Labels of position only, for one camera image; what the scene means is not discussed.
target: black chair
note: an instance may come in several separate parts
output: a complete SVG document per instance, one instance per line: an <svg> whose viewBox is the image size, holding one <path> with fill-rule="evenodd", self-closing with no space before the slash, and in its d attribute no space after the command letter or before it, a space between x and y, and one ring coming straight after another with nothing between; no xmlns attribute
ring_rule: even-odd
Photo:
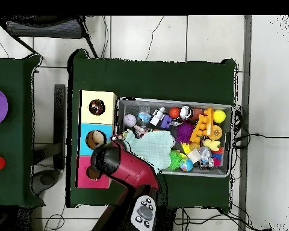
<svg viewBox="0 0 289 231"><path fill-rule="evenodd" d="M0 26L32 53L39 54L19 37L85 38L98 58L86 31L85 16L4 16L0 17Z"/></svg>

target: yellow box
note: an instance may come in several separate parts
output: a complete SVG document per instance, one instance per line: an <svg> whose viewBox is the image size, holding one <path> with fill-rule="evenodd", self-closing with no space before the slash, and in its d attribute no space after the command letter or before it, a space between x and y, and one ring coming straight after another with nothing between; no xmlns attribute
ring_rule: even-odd
<svg viewBox="0 0 289 231"><path fill-rule="evenodd" d="M81 90L81 123L110 124L114 123L114 110L117 96L113 92ZM105 112L99 116L89 111L90 102L100 99L105 105Z"/></svg>

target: red ball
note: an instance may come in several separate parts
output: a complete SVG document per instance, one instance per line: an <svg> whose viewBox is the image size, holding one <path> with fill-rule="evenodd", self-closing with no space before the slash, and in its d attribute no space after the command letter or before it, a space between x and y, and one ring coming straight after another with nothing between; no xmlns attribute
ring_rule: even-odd
<svg viewBox="0 0 289 231"><path fill-rule="evenodd" d="M178 107L171 108L169 111L169 116L171 116L171 118L173 119L180 117L180 108Z"/></svg>

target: stacked colored boxes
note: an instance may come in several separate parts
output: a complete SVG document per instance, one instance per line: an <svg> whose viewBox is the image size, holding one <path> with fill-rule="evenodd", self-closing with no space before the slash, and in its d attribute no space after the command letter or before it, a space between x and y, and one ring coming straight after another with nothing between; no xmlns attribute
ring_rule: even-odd
<svg viewBox="0 0 289 231"><path fill-rule="evenodd" d="M95 99L103 101L105 105L105 111L101 115L93 115L89 111L89 105ZM79 92L80 116L78 116L78 123L80 123L80 132L78 131L78 139L80 139L80 148L78 164L76 164L78 165L78 169L76 169L77 188L109 188L111 182L109 177L102 175L98 180L91 180L86 174L86 169L91 165L90 158L93 150L86 145L85 137L90 131L101 131L106 135L107 141L110 140L113 135L116 99L117 96L112 92L87 90Z"/></svg>

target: green spiky ball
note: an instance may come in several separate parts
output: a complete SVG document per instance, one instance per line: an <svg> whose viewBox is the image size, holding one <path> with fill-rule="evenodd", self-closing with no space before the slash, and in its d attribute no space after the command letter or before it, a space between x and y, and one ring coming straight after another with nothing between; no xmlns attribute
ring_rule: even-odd
<svg viewBox="0 0 289 231"><path fill-rule="evenodd" d="M180 155L179 152L172 150L170 152L170 166L168 167L170 170L175 171L180 167L180 161L182 159L182 156Z"/></svg>

